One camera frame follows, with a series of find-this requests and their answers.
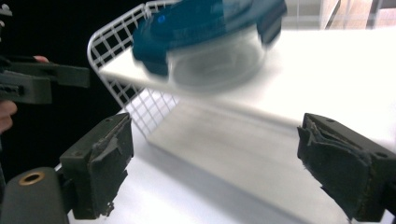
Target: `white wire basket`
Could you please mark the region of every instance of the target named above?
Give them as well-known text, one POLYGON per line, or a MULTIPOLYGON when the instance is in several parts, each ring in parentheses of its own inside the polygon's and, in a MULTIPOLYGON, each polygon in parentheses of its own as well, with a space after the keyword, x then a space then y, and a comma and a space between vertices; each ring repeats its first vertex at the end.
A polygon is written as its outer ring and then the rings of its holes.
MULTIPOLYGON (((375 4, 370 3, 371 5, 365 3, 364 14, 352 8, 354 1, 360 0, 287 0, 288 15, 283 19, 282 29, 374 29, 396 25, 396 13, 380 13, 383 0, 379 3, 374 0, 375 4)), ((177 97, 133 83, 125 84, 105 77, 99 71, 133 47, 132 33, 140 21, 176 2, 178 1, 152 1, 137 6, 95 32, 88 46, 91 67, 118 104, 131 114, 134 124, 145 136, 177 104, 177 97)))

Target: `metal ring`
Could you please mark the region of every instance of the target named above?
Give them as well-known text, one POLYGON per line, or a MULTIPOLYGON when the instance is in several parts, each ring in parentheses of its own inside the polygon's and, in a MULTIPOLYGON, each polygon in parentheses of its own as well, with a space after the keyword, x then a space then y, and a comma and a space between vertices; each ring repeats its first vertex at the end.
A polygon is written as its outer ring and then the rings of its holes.
POLYGON ((19 183, 21 186, 33 185, 44 179, 44 176, 45 174, 43 172, 32 172, 22 177, 19 183))

